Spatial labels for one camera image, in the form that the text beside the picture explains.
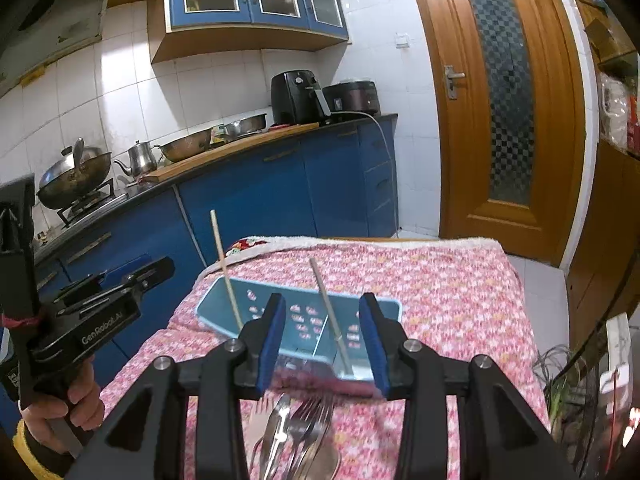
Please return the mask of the left hand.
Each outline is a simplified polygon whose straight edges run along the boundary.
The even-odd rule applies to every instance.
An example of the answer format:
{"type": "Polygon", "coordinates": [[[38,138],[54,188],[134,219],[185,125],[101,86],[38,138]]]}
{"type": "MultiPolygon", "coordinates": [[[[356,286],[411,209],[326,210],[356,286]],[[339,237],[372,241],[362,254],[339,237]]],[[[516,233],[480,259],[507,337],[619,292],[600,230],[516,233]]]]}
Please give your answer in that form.
{"type": "Polygon", "coordinates": [[[101,388],[94,379],[93,358],[89,358],[82,363],[64,396],[38,396],[28,408],[21,408],[20,413],[26,428],[38,443],[63,454],[67,448],[54,434],[50,420],[70,414],[70,422],[74,427],[85,431],[99,428],[105,413],[100,392],[101,388]]]}

